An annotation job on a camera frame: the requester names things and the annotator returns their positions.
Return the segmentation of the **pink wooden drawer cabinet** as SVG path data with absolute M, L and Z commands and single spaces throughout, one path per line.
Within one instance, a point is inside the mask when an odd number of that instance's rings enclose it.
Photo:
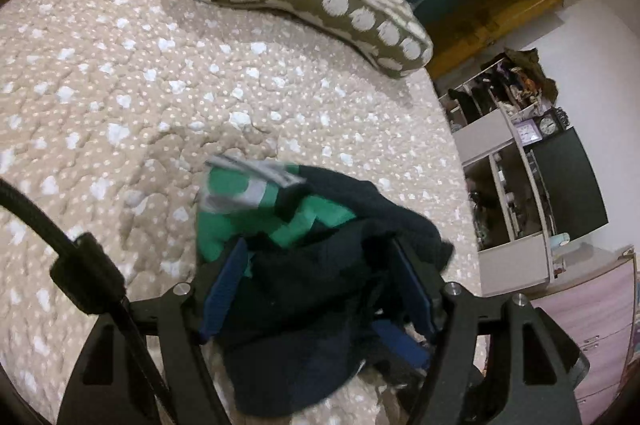
M 582 423 L 593 423 L 620 389 L 634 328 L 636 280 L 636 254 L 627 249 L 596 271 L 535 294 L 533 305 L 574 339 L 590 363 L 575 389 Z

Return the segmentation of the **white open shelving unit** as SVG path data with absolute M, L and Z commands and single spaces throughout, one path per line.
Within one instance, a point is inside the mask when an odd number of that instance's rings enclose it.
M 556 272 L 556 232 L 532 145 L 521 145 L 503 110 L 452 130 L 462 162 L 487 295 L 543 289 Z

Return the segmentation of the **black flat television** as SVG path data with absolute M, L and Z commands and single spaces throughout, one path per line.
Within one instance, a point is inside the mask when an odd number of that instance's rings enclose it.
M 559 233 L 577 241 L 608 223 L 600 185 L 574 128 L 536 143 L 533 156 Z

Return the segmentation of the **purple square alarm clock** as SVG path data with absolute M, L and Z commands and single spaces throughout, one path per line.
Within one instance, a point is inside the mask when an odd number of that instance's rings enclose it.
M 514 125 L 518 139 L 520 139 L 521 145 L 527 146 L 538 143 L 544 140 L 542 134 L 533 119 L 526 119 L 523 122 L 518 122 Z

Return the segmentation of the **black round desk clock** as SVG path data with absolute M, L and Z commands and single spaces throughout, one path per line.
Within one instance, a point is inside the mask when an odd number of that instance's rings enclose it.
M 550 138 L 566 129 L 566 115 L 562 108 L 550 108 L 536 118 L 536 125 L 544 139 Z

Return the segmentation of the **pile of clothes on shelf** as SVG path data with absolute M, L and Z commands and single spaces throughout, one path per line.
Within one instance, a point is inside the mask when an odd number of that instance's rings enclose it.
M 544 115 L 555 107 L 559 90 L 539 62 L 536 49 L 506 48 L 480 67 L 480 73 L 450 88 L 441 98 L 450 128 L 459 130 L 493 111 L 512 122 Z

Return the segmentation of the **beige dotted quilted bedspread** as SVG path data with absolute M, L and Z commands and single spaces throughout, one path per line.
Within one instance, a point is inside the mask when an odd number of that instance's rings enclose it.
M 288 15 L 196 0 L 11 0 L 1 10 L 1 176 L 131 299 L 195 272 L 207 157 L 316 165 L 431 219 L 445 278 L 480 290 L 462 165 L 424 70 L 381 74 Z

